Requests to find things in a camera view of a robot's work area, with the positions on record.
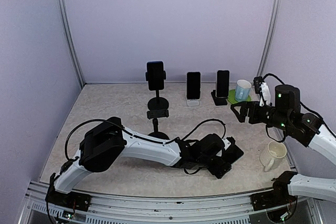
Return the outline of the black round-base stand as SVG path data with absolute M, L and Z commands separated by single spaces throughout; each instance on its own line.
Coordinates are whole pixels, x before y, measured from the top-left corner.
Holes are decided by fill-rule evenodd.
M 159 121 L 158 118 L 168 118 L 169 117 L 169 111 L 168 109 L 159 109 L 159 110 L 149 110 L 147 111 L 147 118 L 149 120 L 152 120 L 153 124 L 153 132 L 149 134 L 149 136 L 160 138 L 163 140 L 169 140 L 169 137 L 159 131 Z
M 167 99 L 160 96 L 159 91 L 164 89 L 166 72 L 162 61 L 149 61 L 146 64 L 145 79 L 148 82 L 149 90 L 155 91 L 155 97 L 148 102 L 149 110 L 163 110 L 169 108 Z

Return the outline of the white folding phone stand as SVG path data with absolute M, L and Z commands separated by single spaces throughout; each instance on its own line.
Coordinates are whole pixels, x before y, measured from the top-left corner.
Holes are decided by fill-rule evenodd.
M 186 104 L 187 106 L 199 106 L 200 100 L 199 99 L 187 99 Z

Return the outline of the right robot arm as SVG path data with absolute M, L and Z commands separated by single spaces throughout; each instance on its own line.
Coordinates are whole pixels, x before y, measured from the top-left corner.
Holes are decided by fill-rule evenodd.
M 323 120 L 312 113 L 301 113 L 300 90 L 288 84 L 275 86 L 275 105 L 260 105 L 256 101 L 232 104 L 230 109 L 238 121 L 264 123 L 283 131 L 304 147 L 308 147 L 335 163 L 335 136 Z M 269 192 L 269 201 L 279 205 L 295 196 L 306 196 L 335 202 L 335 180 L 303 176 L 285 171 L 277 177 Z

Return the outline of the teal phone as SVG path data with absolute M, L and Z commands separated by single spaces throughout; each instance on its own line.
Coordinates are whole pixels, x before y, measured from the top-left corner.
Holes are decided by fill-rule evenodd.
M 244 152 L 235 144 L 222 152 L 222 159 L 230 164 L 235 163 L 244 155 Z

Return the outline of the blue phone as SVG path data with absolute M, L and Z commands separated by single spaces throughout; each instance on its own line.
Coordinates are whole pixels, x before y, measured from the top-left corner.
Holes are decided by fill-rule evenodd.
M 146 81 L 149 85 L 149 90 L 163 90 L 164 89 L 164 80 L 165 80 L 165 71 L 162 61 L 150 61 L 146 64 Z

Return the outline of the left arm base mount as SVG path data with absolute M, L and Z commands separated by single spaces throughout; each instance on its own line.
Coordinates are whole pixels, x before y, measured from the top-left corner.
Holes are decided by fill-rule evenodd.
M 59 175 L 53 173 L 49 178 L 49 187 L 45 201 L 57 206 L 69 208 L 72 210 L 80 210 L 87 212 L 91 203 L 91 196 L 89 194 L 77 193 L 71 191 L 67 194 L 60 193 L 55 190 L 55 181 Z

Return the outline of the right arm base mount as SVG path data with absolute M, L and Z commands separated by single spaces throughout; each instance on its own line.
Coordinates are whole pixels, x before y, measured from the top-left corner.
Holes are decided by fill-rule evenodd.
M 272 190 L 250 196 L 254 211 L 264 210 L 296 201 L 289 193 L 288 185 L 297 172 L 285 171 L 273 180 Z

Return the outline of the black folding phone stand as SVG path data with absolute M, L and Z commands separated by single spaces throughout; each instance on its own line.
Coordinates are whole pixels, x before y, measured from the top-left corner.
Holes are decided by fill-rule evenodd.
M 213 98 L 213 101 L 215 103 L 216 106 L 224 106 L 224 105 L 227 105 L 227 98 L 218 98 L 216 96 L 216 90 L 213 90 L 211 92 L 211 96 Z

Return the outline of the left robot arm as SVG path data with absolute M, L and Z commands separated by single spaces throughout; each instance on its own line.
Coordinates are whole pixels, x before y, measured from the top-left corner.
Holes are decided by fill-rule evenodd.
M 197 167 L 221 179 L 232 165 L 224 159 L 231 143 L 217 134 L 201 140 L 176 137 L 172 140 L 140 134 L 122 125 L 120 118 L 96 119 L 97 126 L 88 131 L 73 158 L 59 173 L 50 177 L 52 195 L 66 206 L 73 201 L 72 189 L 91 173 L 105 172 L 119 157 L 132 157 L 153 161 L 168 167 L 180 168 L 186 174 Z

